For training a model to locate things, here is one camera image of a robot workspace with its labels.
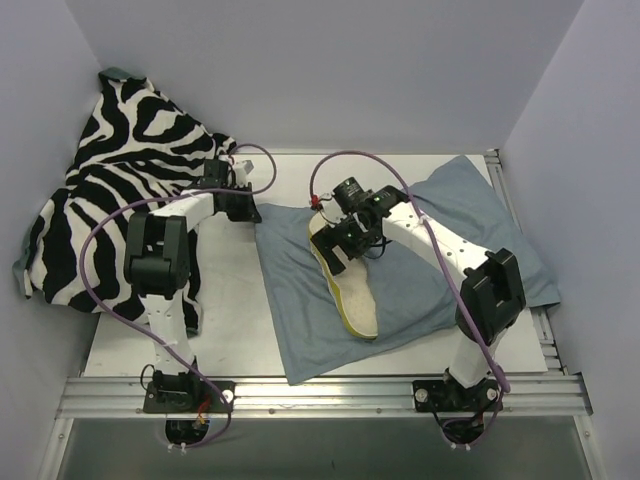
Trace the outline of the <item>aluminium extrusion rail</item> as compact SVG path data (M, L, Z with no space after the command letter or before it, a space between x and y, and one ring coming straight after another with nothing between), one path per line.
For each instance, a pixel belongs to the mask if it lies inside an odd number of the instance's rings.
M376 418L414 414L411 377L324 377L297 386L283 378L236 381L233 417ZM577 375L525 375L511 381L507 416L587 416L593 412ZM143 392L132 378L86 377L66 383L58 419L143 419Z

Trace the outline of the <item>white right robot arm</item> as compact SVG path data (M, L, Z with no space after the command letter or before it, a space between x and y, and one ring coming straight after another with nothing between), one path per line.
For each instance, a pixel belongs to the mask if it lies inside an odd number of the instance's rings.
M459 236L422 211L393 186L363 190L348 178L323 196L313 195L308 226L311 252L347 330L375 338L375 302L366 279L365 254L386 241L398 243L441 270L456 301L455 322L463 334L443 385L446 402L465 409L479 397L479 384L494 376L510 386L495 351L526 308L516 256L493 252Z

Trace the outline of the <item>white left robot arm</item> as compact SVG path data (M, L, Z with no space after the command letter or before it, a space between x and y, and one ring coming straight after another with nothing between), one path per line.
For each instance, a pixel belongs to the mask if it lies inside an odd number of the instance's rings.
M197 358L189 345L183 306L195 257L190 235L219 212L232 222L261 221L249 181L253 169L250 160L214 160L193 187L129 220L125 280L141 300L151 333L159 338L150 395L180 411L193 410L206 396L204 382L191 371Z

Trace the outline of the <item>zebra print cushion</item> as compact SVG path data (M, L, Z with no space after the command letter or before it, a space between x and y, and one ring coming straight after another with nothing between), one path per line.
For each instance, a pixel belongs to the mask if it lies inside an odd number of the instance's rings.
M21 294L99 313L98 302L129 321L147 317L123 274L130 211L149 212L204 174L207 161L236 146L209 131L146 77L118 68L98 75L101 94L64 182L46 201L13 265Z

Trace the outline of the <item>blue-grey fabric pillowcase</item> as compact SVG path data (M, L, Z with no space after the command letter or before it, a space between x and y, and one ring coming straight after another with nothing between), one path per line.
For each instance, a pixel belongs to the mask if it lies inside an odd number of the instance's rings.
M411 187L419 207L456 234L517 258L529 307L560 302L550 269L527 242L494 190L465 156ZM255 228L280 357L292 385L401 347L438 331L456 332L456 301L439 268L393 243L378 260L364 260L376 302L378 337L347 332L313 256L308 209L259 205Z

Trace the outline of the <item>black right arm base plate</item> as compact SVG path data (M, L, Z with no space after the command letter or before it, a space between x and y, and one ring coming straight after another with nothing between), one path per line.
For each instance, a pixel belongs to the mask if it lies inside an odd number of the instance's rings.
M412 382L414 408L419 412L478 413L501 409L498 382L485 379L468 389L454 379Z

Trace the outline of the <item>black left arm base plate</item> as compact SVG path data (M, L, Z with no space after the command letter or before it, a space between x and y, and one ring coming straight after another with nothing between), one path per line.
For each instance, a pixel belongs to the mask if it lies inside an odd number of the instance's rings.
M235 383L215 380L213 384L222 392L227 392L228 406L198 378L186 382L165 379L148 384L142 410L147 414L222 414L232 411L234 400L231 395L235 393Z

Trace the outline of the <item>cream pillow with yellow edge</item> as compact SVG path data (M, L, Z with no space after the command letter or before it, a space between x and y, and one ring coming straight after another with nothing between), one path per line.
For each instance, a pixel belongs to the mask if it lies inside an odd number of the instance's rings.
M347 332L360 339L376 339L378 337L376 302L368 285L365 262L361 259L348 260L343 253L338 253L338 257L346 261L346 268L334 275L319 249L312 241L309 243Z

